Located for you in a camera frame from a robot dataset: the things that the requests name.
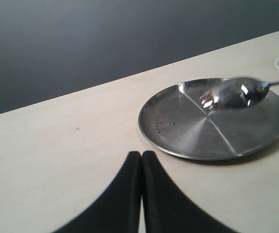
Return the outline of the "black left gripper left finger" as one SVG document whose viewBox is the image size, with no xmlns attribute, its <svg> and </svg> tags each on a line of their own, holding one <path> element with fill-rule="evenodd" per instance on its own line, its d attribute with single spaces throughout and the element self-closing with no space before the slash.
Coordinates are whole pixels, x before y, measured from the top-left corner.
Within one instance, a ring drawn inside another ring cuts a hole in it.
<svg viewBox="0 0 279 233">
<path fill-rule="evenodd" d="M 137 233 L 141 208 L 141 155 L 128 153 L 105 191 L 57 233 Z"/>
</svg>

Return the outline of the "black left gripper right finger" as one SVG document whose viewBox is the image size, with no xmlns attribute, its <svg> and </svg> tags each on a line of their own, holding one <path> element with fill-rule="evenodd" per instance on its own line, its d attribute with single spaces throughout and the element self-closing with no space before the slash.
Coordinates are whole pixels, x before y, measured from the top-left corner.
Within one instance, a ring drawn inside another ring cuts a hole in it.
<svg viewBox="0 0 279 233">
<path fill-rule="evenodd" d="M 147 233 L 234 233 L 193 203 L 172 181 L 155 152 L 142 155 Z"/>
</svg>

